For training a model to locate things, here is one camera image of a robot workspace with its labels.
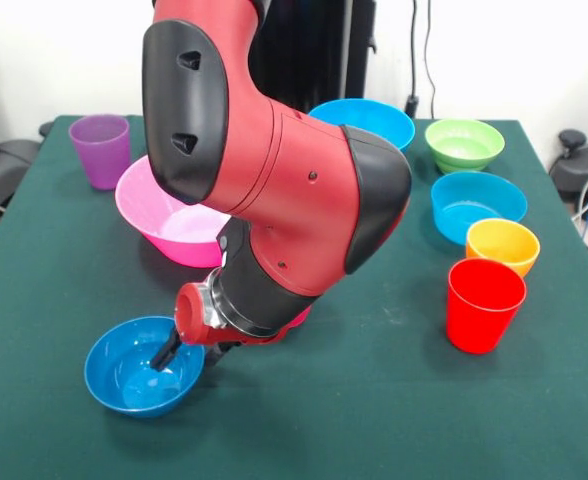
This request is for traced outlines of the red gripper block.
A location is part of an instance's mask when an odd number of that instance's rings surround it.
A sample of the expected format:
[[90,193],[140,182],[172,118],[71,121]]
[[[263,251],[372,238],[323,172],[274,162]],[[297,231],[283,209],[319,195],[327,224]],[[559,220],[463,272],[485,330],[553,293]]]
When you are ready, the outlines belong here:
[[210,346],[206,350],[204,367],[213,368],[232,349],[241,345],[262,345],[281,341],[288,333],[284,327],[277,335],[269,338],[252,337],[235,327],[223,323],[218,328],[206,323],[220,321],[214,309],[211,295],[205,283],[185,284],[177,295],[175,303],[175,328],[167,340],[150,360],[150,367],[163,371],[175,358],[183,343]]

